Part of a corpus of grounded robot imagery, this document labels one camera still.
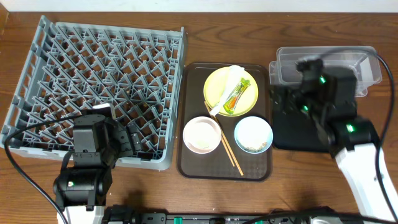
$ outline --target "black tray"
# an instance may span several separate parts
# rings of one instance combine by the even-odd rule
[[[244,152],[236,144],[234,129],[236,124],[247,116],[258,116],[269,122],[271,118],[271,106],[269,102],[269,74],[260,65],[239,65],[244,67],[257,82],[259,97],[256,105],[246,114],[237,117],[217,115],[221,128],[233,150],[239,165],[244,173],[239,174],[238,168],[233,167],[222,143],[208,154],[197,154],[190,151],[183,142],[183,127],[197,116],[207,116],[203,96],[203,86],[207,77],[215,70],[228,67],[225,63],[192,63],[184,70],[181,91],[183,113],[180,115],[180,140],[178,144],[177,169],[185,177],[198,179],[224,179],[224,180],[248,180],[263,181],[271,174],[272,150],[260,154]]]

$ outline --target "white wall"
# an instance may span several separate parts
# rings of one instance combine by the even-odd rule
[[[398,0],[0,0],[12,11],[398,12]]]

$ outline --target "white bowl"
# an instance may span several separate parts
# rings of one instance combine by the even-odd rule
[[[221,128],[208,117],[197,117],[190,120],[182,133],[185,145],[192,152],[205,154],[217,148],[221,141]]]
[[[235,127],[235,141],[236,144],[245,152],[251,154],[259,154],[265,152],[272,144],[274,133],[271,127],[262,118],[256,116],[250,116],[243,118]],[[263,147],[250,150],[247,148],[247,144],[253,142],[266,142],[267,144]]]

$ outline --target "wooden table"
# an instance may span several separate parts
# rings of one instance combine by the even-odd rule
[[[229,62],[267,68],[275,60],[279,47],[371,45],[387,60],[398,80],[397,14],[13,12],[0,41],[1,124],[42,14],[53,22],[161,30],[180,30],[184,26],[188,33],[187,65]],[[369,88],[367,97],[358,98],[359,114],[370,118],[379,132],[389,102],[389,83],[384,71],[383,74],[383,81]],[[396,148],[397,115],[392,120],[384,150],[389,173],[398,185]],[[325,205],[342,212],[358,211],[345,178],[328,154],[274,150],[273,173],[262,183],[187,179],[176,170],[175,155],[176,149],[172,166],[165,171],[115,168],[107,204],[173,213],[267,213],[273,208],[300,210]],[[15,158],[53,196],[52,185],[61,163]],[[2,222],[56,222],[55,210],[14,170],[3,152],[0,152],[0,202]]]

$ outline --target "transparent container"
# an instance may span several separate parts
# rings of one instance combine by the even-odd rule
[[[373,47],[349,46],[367,49]],[[297,85],[302,75],[296,71],[296,62],[312,55],[325,53],[336,47],[281,47],[277,51],[277,60],[269,64],[271,85]],[[376,57],[357,50],[333,53],[324,59],[324,66],[345,66],[354,70],[358,79],[356,96],[366,96],[368,87],[381,82],[380,65]]]

